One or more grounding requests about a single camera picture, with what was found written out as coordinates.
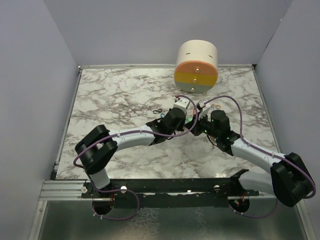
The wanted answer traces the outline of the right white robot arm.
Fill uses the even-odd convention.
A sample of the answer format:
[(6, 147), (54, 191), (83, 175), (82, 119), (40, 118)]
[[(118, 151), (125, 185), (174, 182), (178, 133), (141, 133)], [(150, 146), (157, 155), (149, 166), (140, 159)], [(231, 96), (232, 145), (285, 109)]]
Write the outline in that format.
[(194, 136), (205, 134), (214, 138), (222, 152), (242, 158), (265, 171), (264, 174), (244, 173), (231, 181), (229, 189), (236, 196), (247, 190), (256, 190), (273, 194), (285, 206), (293, 207), (313, 194), (316, 188), (298, 154), (273, 152), (249, 142), (231, 130), (230, 120), (223, 110), (214, 110), (210, 115), (202, 111), (186, 127), (192, 127)]

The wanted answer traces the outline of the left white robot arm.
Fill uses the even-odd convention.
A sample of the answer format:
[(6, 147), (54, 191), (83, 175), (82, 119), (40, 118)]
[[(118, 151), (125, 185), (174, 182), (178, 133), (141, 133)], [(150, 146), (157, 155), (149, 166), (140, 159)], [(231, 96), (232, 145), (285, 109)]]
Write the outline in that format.
[(176, 131), (183, 130), (186, 113), (186, 108), (175, 106), (164, 117), (126, 131), (108, 130), (103, 124), (96, 126), (74, 148), (85, 173), (94, 183), (94, 193), (101, 198), (110, 193), (106, 166), (117, 151), (166, 141)]

